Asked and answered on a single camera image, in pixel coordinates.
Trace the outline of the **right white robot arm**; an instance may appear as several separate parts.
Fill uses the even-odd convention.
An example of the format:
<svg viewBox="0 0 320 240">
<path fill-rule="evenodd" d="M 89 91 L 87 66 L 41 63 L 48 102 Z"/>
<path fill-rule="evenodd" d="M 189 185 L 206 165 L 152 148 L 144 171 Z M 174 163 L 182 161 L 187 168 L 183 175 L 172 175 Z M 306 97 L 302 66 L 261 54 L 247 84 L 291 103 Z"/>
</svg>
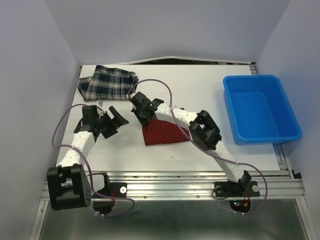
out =
<svg viewBox="0 0 320 240">
<path fill-rule="evenodd" d="M 129 101 L 133 105 L 131 111 L 143 125 L 157 119 L 176 124 L 180 130 L 187 129 L 190 141 L 212 157 L 223 170 L 227 183 L 217 184 L 221 193 L 236 197 L 251 189 L 251 175 L 240 164 L 231 160 L 231 155 L 222 141 L 221 131 L 207 111 L 186 111 L 158 98 L 150 100 L 141 92 L 131 94 Z"/>
</svg>

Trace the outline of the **navy plaid pleated skirt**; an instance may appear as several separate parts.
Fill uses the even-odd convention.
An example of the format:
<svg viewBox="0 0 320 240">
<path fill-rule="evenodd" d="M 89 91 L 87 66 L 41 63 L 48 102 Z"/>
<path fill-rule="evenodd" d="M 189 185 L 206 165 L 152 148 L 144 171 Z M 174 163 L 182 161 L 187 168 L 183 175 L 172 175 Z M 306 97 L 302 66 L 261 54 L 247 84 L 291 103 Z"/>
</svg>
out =
<svg viewBox="0 0 320 240">
<path fill-rule="evenodd" d="M 133 71 L 97 65 L 92 76 L 79 79 L 77 89 L 84 101 L 126 101 L 139 78 Z"/>
</svg>

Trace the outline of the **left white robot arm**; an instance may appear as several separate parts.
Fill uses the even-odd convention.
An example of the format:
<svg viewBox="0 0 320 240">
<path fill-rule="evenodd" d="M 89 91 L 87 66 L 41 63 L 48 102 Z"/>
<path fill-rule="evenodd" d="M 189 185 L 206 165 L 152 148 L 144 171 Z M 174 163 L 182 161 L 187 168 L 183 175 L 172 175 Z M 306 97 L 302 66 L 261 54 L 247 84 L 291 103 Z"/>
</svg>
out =
<svg viewBox="0 0 320 240">
<path fill-rule="evenodd" d="M 50 204 L 54 211 L 89 207 L 92 196 L 112 202 L 118 199 L 106 175 L 94 185 L 87 156 L 99 136 L 108 139 L 129 121 L 113 106 L 108 111 L 97 105 L 82 103 L 80 106 L 82 117 L 74 129 L 72 142 L 61 145 L 67 148 L 64 158 L 46 173 Z"/>
</svg>

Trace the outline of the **red polka dot skirt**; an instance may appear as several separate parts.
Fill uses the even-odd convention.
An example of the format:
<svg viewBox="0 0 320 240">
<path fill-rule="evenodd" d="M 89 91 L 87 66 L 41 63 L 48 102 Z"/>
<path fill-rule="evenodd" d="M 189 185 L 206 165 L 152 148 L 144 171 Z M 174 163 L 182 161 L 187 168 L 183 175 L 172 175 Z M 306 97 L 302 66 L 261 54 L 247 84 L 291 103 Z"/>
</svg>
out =
<svg viewBox="0 0 320 240">
<path fill-rule="evenodd" d="M 142 124 L 142 136 L 146 146 L 171 145 L 188 142 L 191 134 L 187 128 L 181 127 L 183 132 L 168 116 L 168 111 L 156 112 L 154 116 L 147 122 Z"/>
</svg>

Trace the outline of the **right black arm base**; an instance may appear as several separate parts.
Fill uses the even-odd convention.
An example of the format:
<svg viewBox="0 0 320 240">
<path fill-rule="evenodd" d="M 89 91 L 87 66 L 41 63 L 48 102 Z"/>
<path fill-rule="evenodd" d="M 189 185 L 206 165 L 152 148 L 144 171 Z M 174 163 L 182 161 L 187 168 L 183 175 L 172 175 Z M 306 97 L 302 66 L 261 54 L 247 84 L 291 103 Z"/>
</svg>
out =
<svg viewBox="0 0 320 240">
<path fill-rule="evenodd" d="M 245 187 L 231 181 L 214 183 L 211 196 L 216 200 L 228 200 L 230 208 L 243 215 L 251 209 L 251 198 L 260 196 L 260 189 L 256 181 L 250 181 Z"/>
</svg>

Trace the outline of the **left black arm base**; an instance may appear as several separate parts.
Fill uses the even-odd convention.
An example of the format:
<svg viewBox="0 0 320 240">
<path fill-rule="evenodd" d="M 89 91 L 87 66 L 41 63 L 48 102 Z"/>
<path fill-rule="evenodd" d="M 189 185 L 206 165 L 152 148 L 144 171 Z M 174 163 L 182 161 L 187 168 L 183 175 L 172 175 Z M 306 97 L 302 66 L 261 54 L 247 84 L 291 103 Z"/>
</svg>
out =
<svg viewBox="0 0 320 240">
<path fill-rule="evenodd" d="M 109 186 L 105 186 L 103 189 L 97 191 L 101 195 L 106 195 L 116 198 L 125 198 L 127 196 L 127 183 L 125 182 L 111 182 Z M 116 201 L 114 199 L 102 198 L 93 194 L 93 210 L 96 215 L 109 215 L 115 209 Z"/>
</svg>

